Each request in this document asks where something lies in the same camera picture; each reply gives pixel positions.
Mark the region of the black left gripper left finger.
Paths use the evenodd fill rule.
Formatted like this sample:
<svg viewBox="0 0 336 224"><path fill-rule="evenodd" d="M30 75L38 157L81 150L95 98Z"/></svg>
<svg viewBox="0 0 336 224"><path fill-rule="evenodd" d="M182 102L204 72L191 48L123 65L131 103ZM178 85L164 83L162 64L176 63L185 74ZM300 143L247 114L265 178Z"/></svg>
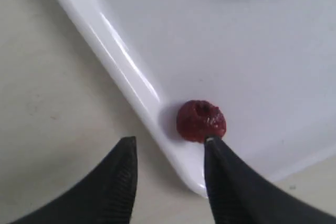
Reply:
<svg viewBox="0 0 336 224"><path fill-rule="evenodd" d="M137 184L136 138L123 137L80 182L15 223L130 223Z"/></svg>

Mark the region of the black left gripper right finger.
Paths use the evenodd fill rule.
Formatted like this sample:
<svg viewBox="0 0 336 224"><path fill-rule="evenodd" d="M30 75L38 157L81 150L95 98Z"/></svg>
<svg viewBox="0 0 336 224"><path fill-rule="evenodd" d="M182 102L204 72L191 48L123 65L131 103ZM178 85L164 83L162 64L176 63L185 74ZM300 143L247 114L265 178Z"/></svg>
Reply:
<svg viewBox="0 0 336 224"><path fill-rule="evenodd" d="M335 216L270 183L218 136L204 143L204 177L215 223L335 223Z"/></svg>

